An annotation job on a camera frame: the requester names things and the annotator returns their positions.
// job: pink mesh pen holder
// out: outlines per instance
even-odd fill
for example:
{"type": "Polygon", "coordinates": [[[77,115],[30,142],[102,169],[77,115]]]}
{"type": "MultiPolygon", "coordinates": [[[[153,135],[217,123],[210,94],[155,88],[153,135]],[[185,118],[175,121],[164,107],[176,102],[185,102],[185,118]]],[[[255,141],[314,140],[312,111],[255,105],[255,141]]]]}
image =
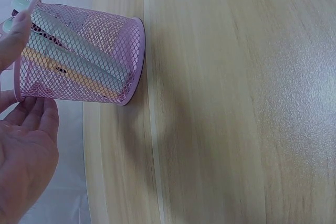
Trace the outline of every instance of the pink mesh pen holder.
{"type": "Polygon", "coordinates": [[[41,0],[13,2],[17,11],[26,5],[33,24],[28,45],[14,65],[18,101],[46,97],[126,105],[131,100],[145,51],[138,18],[41,0]]]}

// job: pen holder rim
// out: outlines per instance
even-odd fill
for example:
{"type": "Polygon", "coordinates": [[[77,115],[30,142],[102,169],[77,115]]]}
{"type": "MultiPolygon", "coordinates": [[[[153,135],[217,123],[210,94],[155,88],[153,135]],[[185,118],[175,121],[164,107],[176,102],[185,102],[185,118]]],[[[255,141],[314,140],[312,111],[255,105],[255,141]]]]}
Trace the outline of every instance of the pen holder rim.
{"type": "Polygon", "coordinates": [[[136,91],[136,88],[138,87],[139,85],[139,81],[140,81],[140,78],[141,78],[141,73],[143,71],[143,65],[144,65],[144,58],[145,58],[145,48],[146,48],[146,36],[145,36],[145,29],[144,29],[144,26],[143,26],[143,23],[141,21],[141,19],[139,18],[133,18],[137,25],[138,25],[138,28],[140,30],[140,48],[139,48],[139,66],[141,66],[141,70],[137,71],[136,72],[136,75],[134,77],[134,80],[133,80],[133,84],[132,84],[132,87],[129,91],[129,93],[127,94],[125,100],[119,104],[119,106],[125,106],[127,105],[132,97],[134,96],[134,93],[136,91]]]}

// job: fingernail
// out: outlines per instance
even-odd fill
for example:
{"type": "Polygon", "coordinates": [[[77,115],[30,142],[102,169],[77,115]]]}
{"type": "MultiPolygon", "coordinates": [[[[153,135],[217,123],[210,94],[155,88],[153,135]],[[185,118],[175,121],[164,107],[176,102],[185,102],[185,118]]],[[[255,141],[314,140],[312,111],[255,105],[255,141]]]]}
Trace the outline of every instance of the fingernail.
{"type": "Polygon", "coordinates": [[[28,15],[28,12],[26,10],[23,10],[22,12],[19,12],[15,16],[15,18],[13,20],[13,23],[17,24],[17,23],[20,23],[20,22],[24,21],[26,19],[27,15],[28,15]]]}

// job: palm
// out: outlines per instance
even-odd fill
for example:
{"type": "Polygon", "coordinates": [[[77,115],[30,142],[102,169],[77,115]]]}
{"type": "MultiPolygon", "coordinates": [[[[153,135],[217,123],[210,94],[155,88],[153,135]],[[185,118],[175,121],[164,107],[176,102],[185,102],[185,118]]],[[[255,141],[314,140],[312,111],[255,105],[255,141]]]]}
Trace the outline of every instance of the palm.
{"type": "MultiPolygon", "coordinates": [[[[0,102],[7,100],[1,110],[11,103],[7,95],[1,93],[0,102]]],[[[0,210],[7,216],[26,211],[50,182],[58,162],[57,130],[51,99],[27,98],[0,121],[0,210]]]]}

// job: light blue object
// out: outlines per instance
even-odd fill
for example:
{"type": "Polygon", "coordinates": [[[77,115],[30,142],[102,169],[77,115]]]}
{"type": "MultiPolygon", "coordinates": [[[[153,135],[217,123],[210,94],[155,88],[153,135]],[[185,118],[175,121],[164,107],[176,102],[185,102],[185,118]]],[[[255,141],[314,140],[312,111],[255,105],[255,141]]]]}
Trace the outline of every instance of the light blue object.
{"type": "Polygon", "coordinates": [[[5,33],[9,34],[10,30],[12,29],[12,25],[13,25],[13,18],[10,18],[3,23],[2,30],[5,33]]]}
{"type": "Polygon", "coordinates": [[[17,10],[18,12],[28,9],[29,5],[30,5],[30,1],[28,0],[13,0],[12,1],[12,8],[14,10],[17,10]]]}

